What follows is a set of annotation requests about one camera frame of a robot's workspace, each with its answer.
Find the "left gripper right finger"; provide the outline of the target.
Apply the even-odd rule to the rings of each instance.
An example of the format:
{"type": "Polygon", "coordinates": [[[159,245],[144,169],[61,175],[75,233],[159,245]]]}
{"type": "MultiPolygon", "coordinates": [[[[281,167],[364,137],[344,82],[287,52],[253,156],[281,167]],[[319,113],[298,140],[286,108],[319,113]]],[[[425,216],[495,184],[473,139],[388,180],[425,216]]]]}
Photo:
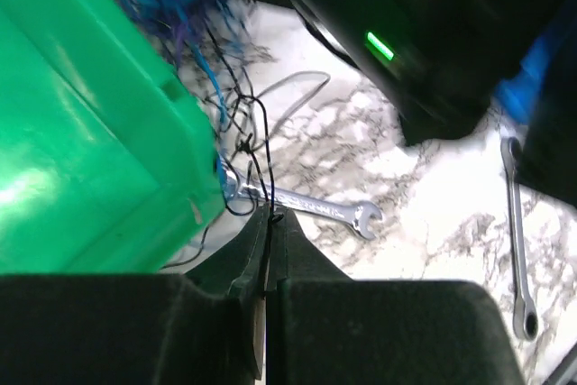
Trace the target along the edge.
{"type": "Polygon", "coordinates": [[[267,287],[269,384],[520,384],[489,293],[463,280],[353,280],[279,209],[267,287]]]}

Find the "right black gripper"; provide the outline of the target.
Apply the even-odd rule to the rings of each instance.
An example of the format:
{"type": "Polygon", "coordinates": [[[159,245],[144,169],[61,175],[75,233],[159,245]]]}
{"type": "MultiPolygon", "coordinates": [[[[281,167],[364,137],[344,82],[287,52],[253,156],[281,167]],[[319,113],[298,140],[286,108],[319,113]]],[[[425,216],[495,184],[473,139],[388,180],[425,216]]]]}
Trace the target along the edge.
{"type": "Polygon", "coordinates": [[[408,146],[469,135],[564,0],[258,0],[318,20],[398,111],[408,146]]]}

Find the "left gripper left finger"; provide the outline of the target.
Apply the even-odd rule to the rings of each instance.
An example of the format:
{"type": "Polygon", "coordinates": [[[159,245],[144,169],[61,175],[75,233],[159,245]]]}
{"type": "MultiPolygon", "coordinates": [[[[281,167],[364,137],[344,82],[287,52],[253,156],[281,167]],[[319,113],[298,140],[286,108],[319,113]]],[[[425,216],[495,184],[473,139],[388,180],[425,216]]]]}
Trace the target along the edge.
{"type": "Polygon", "coordinates": [[[270,212],[185,274],[5,275],[4,384],[252,384],[270,212]]]}

